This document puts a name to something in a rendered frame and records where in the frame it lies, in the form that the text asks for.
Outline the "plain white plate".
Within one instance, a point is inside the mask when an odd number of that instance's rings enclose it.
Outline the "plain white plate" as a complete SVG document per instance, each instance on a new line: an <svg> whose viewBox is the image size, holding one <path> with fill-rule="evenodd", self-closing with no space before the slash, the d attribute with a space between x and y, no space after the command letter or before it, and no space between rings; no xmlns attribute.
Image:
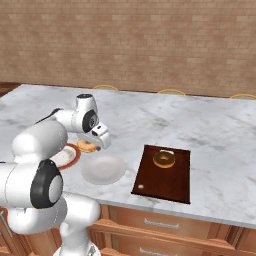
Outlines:
<svg viewBox="0 0 256 256"><path fill-rule="evenodd" d="M95 185L109 185L120 180L126 172L125 162L114 155L97 155L88 159L83 168L84 179Z"/></svg>

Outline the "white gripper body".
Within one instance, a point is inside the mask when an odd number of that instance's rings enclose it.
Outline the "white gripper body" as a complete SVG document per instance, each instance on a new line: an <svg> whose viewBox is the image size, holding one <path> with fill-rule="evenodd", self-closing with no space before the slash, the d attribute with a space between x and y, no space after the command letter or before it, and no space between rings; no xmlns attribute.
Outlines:
<svg viewBox="0 0 256 256"><path fill-rule="evenodd" d="M101 136L93 135L92 133L81 134L80 137L89 143L95 144L101 149L106 149L111 144L110 134L108 132Z"/></svg>

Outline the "dark brown wooden tray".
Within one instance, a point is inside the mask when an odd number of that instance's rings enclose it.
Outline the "dark brown wooden tray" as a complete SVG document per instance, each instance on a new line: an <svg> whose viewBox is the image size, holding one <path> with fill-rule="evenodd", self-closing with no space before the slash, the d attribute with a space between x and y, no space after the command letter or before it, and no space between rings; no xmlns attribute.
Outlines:
<svg viewBox="0 0 256 256"><path fill-rule="evenodd" d="M160 150L172 151L175 163L171 168L160 168L153 156ZM190 151L145 145L132 194L190 203Z"/></svg>

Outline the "wooden drawer front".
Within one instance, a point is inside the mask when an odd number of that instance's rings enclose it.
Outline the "wooden drawer front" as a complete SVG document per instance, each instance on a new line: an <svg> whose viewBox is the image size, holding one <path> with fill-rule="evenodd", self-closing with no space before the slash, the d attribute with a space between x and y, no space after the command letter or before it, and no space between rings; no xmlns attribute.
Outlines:
<svg viewBox="0 0 256 256"><path fill-rule="evenodd" d="M227 242L218 239L200 240L181 238L175 235L137 235L119 236L119 251L130 256L150 256L141 254L145 250L166 253L169 256L219 256L233 255L235 249Z"/></svg>
<svg viewBox="0 0 256 256"><path fill-rule="evenodd" d="M177 224L179 229L169 229L153 225L144 224L144 218L150 221ZM117 223L120 225L131 226L156 232L174 234L185 237L192 237L198 239L206 239L211 226L210 222L200 220L177 217L172 215L158 214L147 211L140 211L128 208L117 209Z"/></svg>

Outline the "red rimmed white plate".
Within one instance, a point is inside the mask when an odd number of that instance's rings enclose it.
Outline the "red rimmed white plate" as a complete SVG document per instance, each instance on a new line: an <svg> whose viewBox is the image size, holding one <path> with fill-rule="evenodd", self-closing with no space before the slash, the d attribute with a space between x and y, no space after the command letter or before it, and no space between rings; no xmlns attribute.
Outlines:
<svg viewBox="0 0 256 256"><path fill-rule="evenodd" d="M67 143L64 148L54 155L51 160L56 164L59 170L65 170L75 165L81 156L81 152L74 144Z"/></svg>

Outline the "yellow stool seat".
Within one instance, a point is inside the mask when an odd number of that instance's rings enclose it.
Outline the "yellow stool seat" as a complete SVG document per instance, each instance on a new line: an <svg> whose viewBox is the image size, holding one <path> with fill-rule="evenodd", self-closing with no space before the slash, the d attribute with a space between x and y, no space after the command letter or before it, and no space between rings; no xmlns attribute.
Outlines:
<svg viewBox="0 0 256 256"><path fill-rule="evenodd" d="M230 99L245 99L245 100L256 100L256 95L253 94L235 94Z"/></svg>
<svg viewBox="0 0 256 256"><path fill-rule="evenodd" d="M93 87L93 89L102 89L102 90L118 91L118 88L116 88L115 86L112 86L112 85L108 85L108 84L96 85L96 86Z"/></svg>
<svg viewBox="0 0 256 256"><path fill-rule="evenodd" d="M166 89L160 90L157 92L157 94L174 94L174 95L186 96L184 92L177 89L172 89L172 88L166 88Z"/></svg>

